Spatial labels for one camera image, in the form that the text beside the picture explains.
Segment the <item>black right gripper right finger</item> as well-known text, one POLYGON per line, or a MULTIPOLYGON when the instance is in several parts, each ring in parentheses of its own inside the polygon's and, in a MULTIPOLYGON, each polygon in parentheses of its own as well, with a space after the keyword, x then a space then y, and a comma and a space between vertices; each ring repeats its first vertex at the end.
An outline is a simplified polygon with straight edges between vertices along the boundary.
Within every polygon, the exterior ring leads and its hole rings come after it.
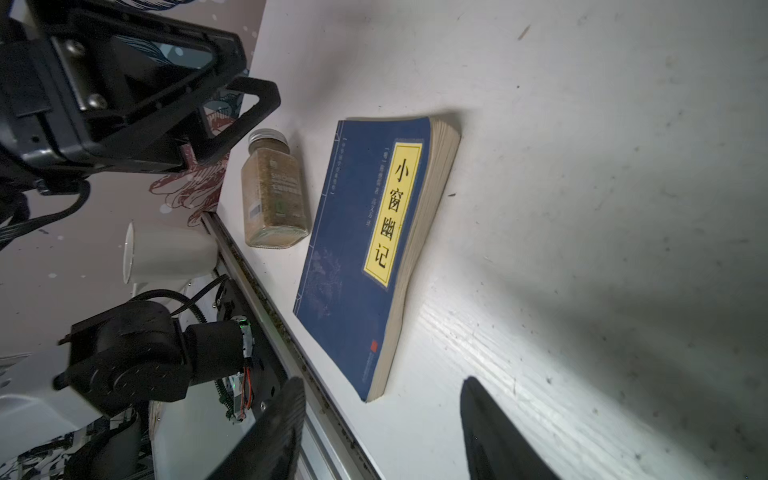
POLYGON ((557 479, 475 377, 460 394, 460 417, 471 479, 557 479))

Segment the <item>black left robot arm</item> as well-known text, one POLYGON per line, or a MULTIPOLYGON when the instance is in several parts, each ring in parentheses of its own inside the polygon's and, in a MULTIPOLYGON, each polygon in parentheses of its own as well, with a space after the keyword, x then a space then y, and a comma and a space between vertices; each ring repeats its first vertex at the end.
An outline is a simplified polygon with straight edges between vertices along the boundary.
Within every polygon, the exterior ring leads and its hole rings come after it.
MULTIPOLYGON (((240 38, 109 1, 32 1, 29 38, 1 5, 1 242, 68 216, 33 216, 27 193, 71 195, 79 210, 102 171, 176 173, 190 144, 221 158, 281 103, 244 75, 240 38)), ((177 401, 190 386, 246 372, 248 322, 182 328, 154 295, 75 324, 53 380, 113 416, 177 401)))

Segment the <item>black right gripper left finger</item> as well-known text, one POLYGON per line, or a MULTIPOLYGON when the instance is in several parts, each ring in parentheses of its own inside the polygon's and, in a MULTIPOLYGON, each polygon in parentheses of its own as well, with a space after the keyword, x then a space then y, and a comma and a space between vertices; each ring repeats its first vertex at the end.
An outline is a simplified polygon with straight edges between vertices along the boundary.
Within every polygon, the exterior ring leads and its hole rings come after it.
POLYGON ((290 378, 210 480, 292 479, 306 417, 304 382, 290 378))

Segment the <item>blue book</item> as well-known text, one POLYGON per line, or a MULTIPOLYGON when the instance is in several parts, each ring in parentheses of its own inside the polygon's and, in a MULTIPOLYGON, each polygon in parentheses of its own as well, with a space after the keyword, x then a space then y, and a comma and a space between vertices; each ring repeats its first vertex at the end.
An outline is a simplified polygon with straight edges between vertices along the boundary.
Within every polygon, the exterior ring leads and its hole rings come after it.
POLYGON ((385 391, 459 142, 436 117, 337 126, 293 312, 364 402, 385 391))

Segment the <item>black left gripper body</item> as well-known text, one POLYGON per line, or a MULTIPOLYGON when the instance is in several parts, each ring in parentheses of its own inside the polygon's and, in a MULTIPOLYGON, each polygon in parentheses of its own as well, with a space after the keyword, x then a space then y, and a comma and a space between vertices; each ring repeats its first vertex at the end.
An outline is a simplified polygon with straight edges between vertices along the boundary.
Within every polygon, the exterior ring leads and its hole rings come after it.
POLYGON ((74 191, 75 181, 101 172, 117 172, 118 157, 103 153, 92 139, 87 112, 62 64, 68 39, 95 49, 94 29, 116 33, 120 19, 114 1, 31 1, 39 36, 31 39, 1 4, 1 188, 26 192, 74 191))

